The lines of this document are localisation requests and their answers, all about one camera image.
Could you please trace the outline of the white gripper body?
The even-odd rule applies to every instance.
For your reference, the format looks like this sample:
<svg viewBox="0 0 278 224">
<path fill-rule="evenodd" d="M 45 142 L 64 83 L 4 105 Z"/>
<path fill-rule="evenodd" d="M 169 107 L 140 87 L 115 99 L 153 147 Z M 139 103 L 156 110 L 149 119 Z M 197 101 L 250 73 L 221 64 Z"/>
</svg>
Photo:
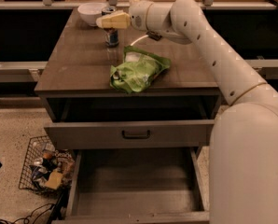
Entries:
<svg viewBox="0 0 278 224">
<path fill-rule="evenodd" d="M 146 31 L 147 13 L 152 2 L 146 0 L 129 0 L 129 4 L 129 15 L 131 17 L 132 27 L 139 31 Z"/>
</svg>

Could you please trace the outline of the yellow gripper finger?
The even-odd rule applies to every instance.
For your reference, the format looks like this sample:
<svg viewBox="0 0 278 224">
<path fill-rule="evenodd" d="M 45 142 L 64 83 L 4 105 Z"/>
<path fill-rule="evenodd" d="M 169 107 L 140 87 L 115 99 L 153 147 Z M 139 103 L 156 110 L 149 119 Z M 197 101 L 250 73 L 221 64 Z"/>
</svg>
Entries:
<svg viewBox="0 0 278 224">
<path fill-rule="evenodd" d="M 131 25 L 131 19 L 128 13 L 119 10 L 98 18 L 96 24 L 103 29 L 126 29 Z"/>
</svg>

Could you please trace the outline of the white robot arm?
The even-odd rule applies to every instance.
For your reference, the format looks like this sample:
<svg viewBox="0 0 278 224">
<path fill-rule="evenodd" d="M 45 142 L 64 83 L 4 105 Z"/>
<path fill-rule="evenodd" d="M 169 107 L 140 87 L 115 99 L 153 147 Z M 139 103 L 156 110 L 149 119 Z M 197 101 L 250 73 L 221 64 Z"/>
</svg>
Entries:
<svg viewBox="0 0 278 224">
<path fill-rule="evenodd" d="M 127 12 L 98 19 L 101 28 L 128 26 L 202 55 L 229 107 L 210 138 L 210 224 L 278 224 L 278 91 L 209 24 L 193 0 L 131 0 Z"/>
</svg>

